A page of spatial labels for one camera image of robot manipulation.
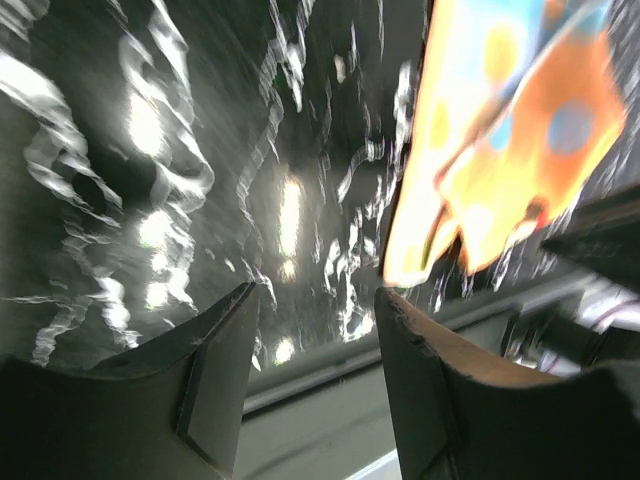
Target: polka dot cloth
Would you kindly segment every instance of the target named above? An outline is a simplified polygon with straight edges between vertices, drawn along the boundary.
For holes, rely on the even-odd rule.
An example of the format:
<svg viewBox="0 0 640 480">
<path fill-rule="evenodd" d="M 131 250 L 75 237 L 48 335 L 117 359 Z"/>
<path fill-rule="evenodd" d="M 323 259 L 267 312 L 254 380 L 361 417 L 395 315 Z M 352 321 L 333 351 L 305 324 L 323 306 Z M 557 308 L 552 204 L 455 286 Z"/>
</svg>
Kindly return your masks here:
<svg viewBox="0 0 640 480">
<path fill-rule="evenodd" d="M 621 133 L 624 106 L 609 65 L 608 0 L 450 1 L 457 15 L 465 12 L 451 28 L 466 26 L 469 35 L 456 41 L 459 61 L 443 56 L 462 65 L 443 67 L 441 76 L 509 91 L 486 134 L 436 176 L 471 273 L 499 258 L 525 223 L 542 227 L 566 210 Z M 432 145 L 451 140 L 451 119 L 462 115 L 447 101 L 454 95 L 446 86 L 436 94 Z M 534 199 L 544 209 L 527 219 Z"/>
</svg>

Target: folded cloth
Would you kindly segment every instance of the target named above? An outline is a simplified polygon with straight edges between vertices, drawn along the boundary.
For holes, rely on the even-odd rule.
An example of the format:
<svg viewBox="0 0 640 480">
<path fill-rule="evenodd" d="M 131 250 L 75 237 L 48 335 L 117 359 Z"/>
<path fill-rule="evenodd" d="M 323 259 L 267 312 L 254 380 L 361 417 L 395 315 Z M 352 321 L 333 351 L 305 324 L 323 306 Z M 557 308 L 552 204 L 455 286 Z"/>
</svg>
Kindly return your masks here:
<svg viewBox="0 0 640 480">
<path fill-rule="evenodd" d="M 426 280 L 457 236 L 466 271 L 485 268 L 571 204 L 624 127 L 609 6 L 436 0 L 388 283 Z"/>
</svg>

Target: orange cloth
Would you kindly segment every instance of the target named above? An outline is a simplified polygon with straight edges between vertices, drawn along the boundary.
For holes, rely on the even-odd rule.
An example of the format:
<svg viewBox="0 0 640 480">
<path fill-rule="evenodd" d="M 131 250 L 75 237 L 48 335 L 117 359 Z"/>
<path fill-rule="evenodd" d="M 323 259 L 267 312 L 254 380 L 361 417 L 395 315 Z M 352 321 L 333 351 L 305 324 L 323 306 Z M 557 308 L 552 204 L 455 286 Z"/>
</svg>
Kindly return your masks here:
<svg viewBox="0 0 640 480">
<path fill-rule="evenodd" d="M 624 127 L 609 3 L 436 2 L 385 280 L 425 280 L 458 235 L 473 273 L 567 209 Z M 439 213 L 402 241 L 420 204 Z"/>
</svg>

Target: blue polka dot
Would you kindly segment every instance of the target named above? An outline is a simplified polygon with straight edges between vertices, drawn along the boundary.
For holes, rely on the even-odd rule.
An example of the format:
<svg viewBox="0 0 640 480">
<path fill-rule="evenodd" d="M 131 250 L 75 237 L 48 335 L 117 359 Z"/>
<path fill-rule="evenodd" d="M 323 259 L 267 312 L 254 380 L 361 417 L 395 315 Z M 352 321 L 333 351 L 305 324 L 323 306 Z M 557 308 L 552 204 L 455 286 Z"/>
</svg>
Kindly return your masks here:
<svg viewBox="0 0 640 480">
<path fill-rule="evenodd" d="M 494 150 L 504 150 L 509 145 L 509 139 L 511 138 L 511 129 L 513 128 L 513 117 L 511 114 L 504 117 L 496 129 L 491 133 L 489 137 L 489 145 Z"/>
<path fill-rule="evenodd" d="M 607 26 L 609 2 L 605 1 L 588 12 L 583 20 L 576 25 L 573 34 L 577 37 L 595 37 Z"/>
<path fill-rule="evenodd" d="M 558 155 L 571 155 L 589 140 L 593 130 L 593 113 L 584 105 L 568 102 L 553 115 L 547 141 Z"/>
</svg>

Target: black marble table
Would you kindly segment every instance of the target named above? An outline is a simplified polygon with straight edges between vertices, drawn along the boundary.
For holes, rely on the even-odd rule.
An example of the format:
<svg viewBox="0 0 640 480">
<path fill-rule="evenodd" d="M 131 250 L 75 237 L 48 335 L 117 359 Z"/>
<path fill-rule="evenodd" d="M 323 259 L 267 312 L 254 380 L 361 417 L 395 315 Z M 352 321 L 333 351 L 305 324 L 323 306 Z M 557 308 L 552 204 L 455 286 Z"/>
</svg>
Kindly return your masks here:
<svg viewBox="0 0 640 480">
<path fill-rule="evenodd" d="M 422 0 L 0 0 L 0 352 L 89 367 L 262 287 L 254 366 L 374 328 Z M 623 136 L 576 203 L 637 181 L 640 5 L 611 38 Z M 407 291 L 436 311 L 571 268 L 549 231 Z"/>
</svg>

